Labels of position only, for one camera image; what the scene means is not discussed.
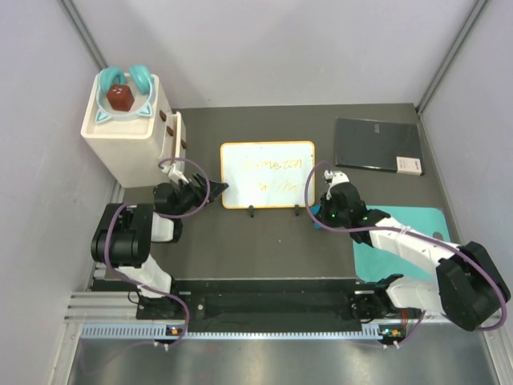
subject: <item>cat ear headphones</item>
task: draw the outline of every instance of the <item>cat ear headphones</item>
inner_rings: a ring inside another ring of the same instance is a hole
[[[128,73],[134,79],[134,83],[141,94],[146,95],[150,92],[153,78],[146,66],[142,64],[132,66]],[[109,67],[99,73],[99,86],[104,95],[108,93],[112,84],[127,84],[127,77],[121,68]]]

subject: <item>brown cube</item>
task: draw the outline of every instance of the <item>brown cube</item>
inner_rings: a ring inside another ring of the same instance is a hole
[[[129,86],[123,84],[112,84],[107,93],[107,100],[116,111],[130,111],[134,103],[134,95]]]

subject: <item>teal mat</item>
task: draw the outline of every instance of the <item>teal mat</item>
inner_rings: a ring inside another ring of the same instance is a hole
[[[441,233],[444,241],[449,241],[449,230],[442,211],[431,207],[367,206],[389,213],[404,225],[433,236]],[[354,267],[356,275],[363,281],[377,282],[391,274],[404,274],[405,277],[432,279],[433,277],[416,265],[395,254],[377,250],[365,244],[353,242]]]

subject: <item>label on laptop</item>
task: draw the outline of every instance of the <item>label on laptop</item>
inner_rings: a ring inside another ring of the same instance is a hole
[[[405,158],[396,156],[398,162],[398,174],[421,175],[422,166],[419,158]]]

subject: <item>purple cable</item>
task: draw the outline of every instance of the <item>purple cable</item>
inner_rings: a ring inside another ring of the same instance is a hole
[[[201,202],[201,205],[199,205],[197,208],[192,210],[190,213],[185,213],[185,214],[181,214],[181,215],[169,215],[169,214],[157,213],[162,218],[167,218],[167,219],[180,219],[180,218],[192,217],[194,214],[198,213],[203,207],[205,207],[205,205],[208,203],[208,198],[210,197],[210,181],[208,180],[207,173],[194,160],[185,159],[185,158],[175,158],[175,157],[165,158],[165,159],[162,159],[159,162],[159,168],[163,168],[162,164],[164,164],[166,162],[174,162],[175,160],[181,160],[183,162],[188,162],[188,163],[192,164],[194,167],[196,167],[200,171],[200,174],[207,181],[207,194],[205,195],[205,198],[203,199],[203,202]]]
[[[329,227],[329,226],[326,226],[324,223],[321,223],[313,215],[312,210],[308,206],[308,189],[309,189],[309,186],[310,186],[310,181],[312,180],[313,174],[316,172],[316,170],[319,167],[321,167],[321,165],[325,165],[325,166],[327,166],[327,169],[330,169],[330,165],[326,161],[321,161],[321,162],[317,163],[315,166],[313,166],[312,170],[310,171],[310,173],[308,175],[308,178],[306,178],[306,184],[305,184],[305,207],[306,207],[306,212],[308,213],[310,218],[312,218],[312,221],[315,224],[319,225],[323,229],[326,229],[326,230],[329,230],[329,231],[333,231],[335,233],[358,233],[358,232],[361,232],[361,231],[375,231],[375,230],[394,231],[396,233],[403,232],[403,229],[400,229],[400,228],[397,228],[397,227],[375,227],[375,226],[373,226],[373,227],[359,227],[359,228],[356,228],[356,229],[343,229],[343,228]],[[481,274],[483,276],[483,278],[485,279],[485,281],[488,283],[488,285],[491,286],[491,288],[493,289],[493,291],[494,291],[495,295],[497,296],[497,299],[499,300],[499,303],[500,303],[500,310],[501,310],[500,319],[497,321],[496,324],[494,324],[492,326],[481,326],[477,330],[492,331],[492,330],[499,329],[505,323],[506,317],[507,317],[507,308],[506,308],[506,302],[504,301],[503,293],[501,292],[501,290],[497,286],[497,284],[495,284],[494,280],[491,279],[491,277],[488,275],[488,273],[486,271],[484,271],[481,266],[479,266],[477,263],[472,261],[466,254],[464,254],[459,249],[456,249],[455,247],[447,245],[443,241],[439,241],[438,239],[431,238],[431,237],[428,237],[426,235],[413,233],[411,231],[405,231],[405,233],[410,235],[411,237],[414,237],[414,238],[417,238],[417,239],[421,239],[423,241],[428,241],[428,242],[430,242],[430,243],[432,243],[434,245],[443,247],[444,249],[447,249],[447,250],[451,251],[452,253],[456,254],[458,257],[462,258],[466,263],[468,263],[472,268],[474,268],[475,271],[477,271],[479,274]],[[420,324],[420,322],[422,321],[423,318],[424,318],[423,315],[421,315],[421,317],[418,318],[418,321],[415,324],[414,328],[411,330],[409,335],[402,342],[405,342],[406,340],[408,340],[409,337],[417,330],[418,325]]]
[[[175,161],[175,160],[181,160],[181,161],[184,161],[184,162],[188,162],[188,163],[192,164],[193,166],[195,166],[200,171],[200,173],[203,175],[203,177],[207,181],[207,193],[206,193],[205,198],[203,199],[203,202],[201,203],[201,205],[199,205],[195,210],[191,211],[190,213],[185,213],[185,214],[181,214],[181,215],[168,215],[168,214],[158,213],[159,216],[164,217],[164,218],[168,218],[168,219],[180,219],[180,218],[186,218],[186,217],[193,216],[194,214],[198,213],[208,203],[208,198],[210,197],[210,181],[208,180],[208,175],[195,161],[190,160],[190,159],[185,159],[185,158],[175,158],[175,157],[173,157],[173,158],[166,158],[166,159],[162,159],[159,162],[159,168],[162,168],[162,164],[164,164],[165,162]],[[127,206],[129,206],[129,204],[123,203],[122,205],[120,205],[117,208],[117,210],[114,212],[114,215],[112,216],[111,223],[109,224],[109,227],[107,229],[107,236],[105,238],[105,249],[103,251],[103,255],[104,255],[104,259],[105,259],[105,265],[107,266],[107,269],[109,271],[111,271],[115,276],[117,276],[121,280],[123,280],[125,282],[129,282],[129,283],[131,283],[133,285],[136,285],[138,287],[139,286],[144,286],[144,288],[146,290],[152,291],[153,293],[156,293],[156,294],[163,295],[164,297],[168,297],[171,300],[178,302],[184,308],[184,311],[185,311],[184,329],[182,330],[182,332],[178,336],[178,339],[174,340],[171,344],[169,344],[170,347],[176,347],[184,339],[184,336],[185,336],[185,333],[186,333],[186,330],[187,330],[188,324],[189,324],[190,312],[189,312],[189,309],[188,309],[187,305],[185,304],[185,302],[182,301],[181,298],[176,297],[173,294],[165,293],[163,291],[153,289],[152,287],[146,286],[146,285],[144,285],[141,282],[138,282],[138,281],[136,281],[134,279],[131,279],[131,278],[127,277],[125,274],[122,274],[119,271],[117,271],[117,270],[112,268],[111,256],[109,254],[109,250],[110,250],[110,246],[111,246],[112,233],[114,232],[115,223],[116,223],[119,215],[121,214],[121,212],[123,210],[125,210],[125,208]],[[136,342],[136,343],[134,343],[132,345],[129,345],[129,346],[123,348],[118,353],[115,353],[114,355],[112,355],[105,363],[103,363],[99,368],[96,368],[93,371],[89,371],[88,369],[86,369],[86,363],[84,362],[82,351],[80,351],[80,353],[79,353],[80,354],[80,356],[79,356],[80,366],[81,366],[83,372],[86,375],[95,375],[96,373],[101,371],[106,365],[108,365],[109,363],[111,363],[112,361],[117,359],[120,355],[126,353],[127,351],[129,351],[133,347],[139,347],[139,346],[142,346],[142,345],[153,345],[153,342],[142,341],[142,342]]]

